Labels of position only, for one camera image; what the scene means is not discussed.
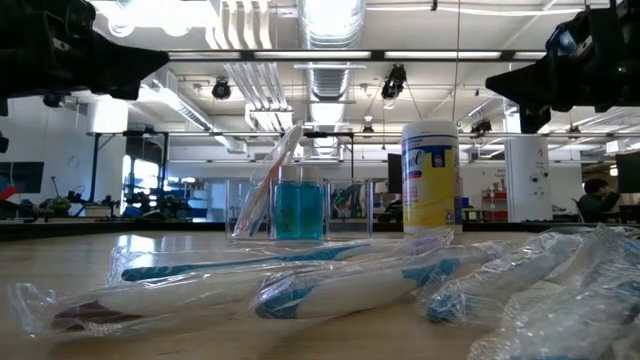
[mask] plastic wrapper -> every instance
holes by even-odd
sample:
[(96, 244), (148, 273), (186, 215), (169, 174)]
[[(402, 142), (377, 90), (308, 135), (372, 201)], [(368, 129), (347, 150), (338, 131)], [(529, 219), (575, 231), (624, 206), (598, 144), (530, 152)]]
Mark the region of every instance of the plastic wrapper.
[[(301, 246), (306, 244), (306, 248), (294, 248), (292, 247), (294, 243), (286, 242), (287, 246), (291, 247), (276, 243), (269, 247), (232, 248), (223, 254), (221, 252), (215, 254), (210, 252), (128, 253), (116, 248), (108, 284), (151, 280), (198, 270), (245, 265), (299, 261), (371, 261), (392, 256), (418, 255), (449, 245), (452, 240), (453, 231), (442, 228), (424, 231), (406, 239), (354, 240), (315, 247), (309, 247), (308, 242), (300, 244)], [(207, 256), (234, 260), (203, 261)], [(140, 263), (153, 264), (153, 266), (135, 266)]]
[[(640, 229), (629, 226), (606, 226), (599, 224), (598, 227), (605, 227), (614, 233), (624, 236), (629, 239), (637, 239), (640, 237)], [(557, 226), (547, 230), (546, 232), (559, 233), (565, 235), (587, 234), (594, 230), (589, 226)]]
[(240, 216), (233, 229), (234, 238), (249, 238), (255, 234), (264, 219), (269, 204), (269, 186), (278, 177), (278, 169), (291, 162), (289, 154), (302, 136), (302, 126), (295, 125), (278, 141), (251, 175), (253, 188), (247, 194)]
[(471, 274), (444, 283), (434, 294), (423, 294), (419, 311), (434, 322), (495, 326), (513, 294), (550, 275), (581, 243), (580, 235), (543, 233)]
[(495, 338), (474, 343), (469, 358), (600, 359), (640, 313), (638, 275), (567, 289), (562, 300), (545, 311), (530, 312), (526, 320), (503, 329)]
[[(234, 261), (233, 265), (218, 262), (225, 266), (192, 267), (169, 277), (163, 273), (162, 277), (121, 282), (79, 295), (65, 296), (39, 291), (31, 284), (17, 284), (11, 288), (11, 303), (22, 328), (34, 335), (129, 333), (168, 326), (187, 317), (196, 317), (200, 322), (215, 321), (251, 313), (246, 309), (258, 303), (256, 295), (282, 279), (319, 272), (339, 278), (355, 268), (370, 271), (387, 261), (419, 258), (416, 254), (448, 245), (452, 237), (450, 230), (434, 230), (408, 239), (324, 245), (302, 253), (285, 249), (288, 255), (281, 256), (280, 261), (259, 258), (254, 260), (260, 261)], [(500, 245), (493, 248), (498, 251)], [(487, 248), (483, 254), (494, 252)], [(188, 256), (203, 255), (189, 252)]]
[(629, 334), (612, 345), (615, 360), (640, 360), (640, 318), (630, 327)]
[(485, 263), (511, 248), (506, 242), (447, 246), (339, 271), (291, 274), (265, 284), (251, 309), (263, 318), (307, 319), (381, 307), (423, 286), (431, 276), (450, 276), (461, 266)]
[(10, 288), (13, 312), (31, 335), (84, 336), (130, 333), (203, 315), (207, 321), (241, 312), (272, 276), (288, 271), (333, 269), (339, 262), (287, 262), (192, 272), (124, 283), (80, 295), (39, 291), (32, 284)]
[(541, 281), (513, 295), (501, 326), (474, 343), (470, 359), (636, 360), (640, 242), (604, 226), (590, 234), (599, 246), (583, 238), (576, 254), (599, 256), (587, 257), (584, 275), (574, 278), (581, 281)]

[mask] fluorescent light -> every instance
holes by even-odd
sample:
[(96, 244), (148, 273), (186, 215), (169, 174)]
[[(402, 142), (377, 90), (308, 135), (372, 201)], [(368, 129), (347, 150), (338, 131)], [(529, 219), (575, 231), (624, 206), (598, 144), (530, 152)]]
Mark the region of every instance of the fluorescent light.
[(497, 59), (500, 51), (387, 51), (385, 59)]
[(513, 56), (514, 59), (520, 60), (538, 60), (545, 56), (547, 53), (544, 51), (518, 51)]
[(174, 163), (205, 163), (205, 162), (207, 162), (207, 160), (169, 160), (169, 162), (174, 162)]
[(180, 60), (199, 60), (199, 59), (240, 59), (240, 53), (237, 51), (170, 51), (169, 58), (171, 61)]
[(222, 163), (222, 164), (238, 164), (238, 163), (251, 163), (255, 162), (252, 159), (221, 159), (221, 160), (211, 160), (213, 163)]
[(256, 51), (256, 59), (368, 59), (370, 51), (336, 51), (336, 50), (306, 50), (306, 51)]
[(358, 136), (358, 137), (402, 137), (402, 133), (401, 132), (397, 132), (397, 133), (393, 133), (393, 132), (386, 132), (386, 133), (363, 133), (363, 132), (355, 132), (353, 133), (353, 136)]
[(211, 136), (210, 133), (208, 132), (201, 132), (201, 133), (193, 133), (193, 132), (184, 132), (184, 133), (180, 133), (180, 132), (174, 132), (174, 133), (169, 133), (170, 136), (177, 136), (177, 137), (200, 137), (200, 136)]
[(261, 137), (261, 136), (280, 136), (279, 132), (223, 132), (224, 136), (246, 136), (246, 137)]
[(293, 68), (296, 70), (315, 70), (315, 69), (327, 69), (327, 70), (347, 70), (347, 69), (366, 69), (366, 65), (360, 64), (295, 64)]

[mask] table surface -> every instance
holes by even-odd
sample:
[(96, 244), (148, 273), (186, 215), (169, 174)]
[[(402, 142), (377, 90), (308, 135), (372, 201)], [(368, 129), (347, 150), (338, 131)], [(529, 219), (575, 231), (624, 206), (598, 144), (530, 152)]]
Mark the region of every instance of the table surface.
[[(529, 236), (465, 233), (456, 236), (455, 243), (524, 240)], [(85, 292), (106, 283), (114, 247), (130, 252), (207, 250), (215, 261), (229, 258), (229, 253), (223, 252), (229, 246), (223, 233), (206, 232), (102, 234), (5, 242), (0, 243), (0, 285), (6, 289), (16, 282), (28, 282), (38, 289)], [(9, 308), (8, 296), (0, 297), (0, 306)], [(225, 319), (184, 323), (137, 336), (75, 340), (30, 338), (8, 311), (0, 313), (0, 348), (2, 358), (7, 360), (464, 359), (470, 344), (487, 331), (431, 324), (418, 316), (409, 303), (332, 319)]]

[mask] white lid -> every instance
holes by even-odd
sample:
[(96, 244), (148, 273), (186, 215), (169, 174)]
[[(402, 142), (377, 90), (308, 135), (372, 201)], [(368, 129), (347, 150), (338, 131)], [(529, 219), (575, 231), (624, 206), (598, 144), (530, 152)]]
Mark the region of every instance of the white lid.
[(298, 181), (298, 167), (292, 165), (280, 166), (280, 182)]
[(402, 128), (402, 137), (420, 134), (458, 136), (458, 129), (451, 120), (426, 120), (407, 124)]
[(308, 182), (320, 182), (320, 170), (315, 166), (303, 166), (301, 169), (300, 178), (302, 181)]

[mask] red object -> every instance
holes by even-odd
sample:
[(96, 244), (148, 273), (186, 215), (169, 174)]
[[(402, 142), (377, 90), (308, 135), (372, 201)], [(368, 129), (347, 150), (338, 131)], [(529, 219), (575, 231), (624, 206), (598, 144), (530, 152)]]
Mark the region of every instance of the red object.
[(5, 191), (0, 193), (0, 200), (7, 200), (8, 198), (12, 197), (17, 192), (18, 192), (18, 190), (16, 190), (15, 187), (9, 186), (7, 188), (7, 190), (5, 190)]

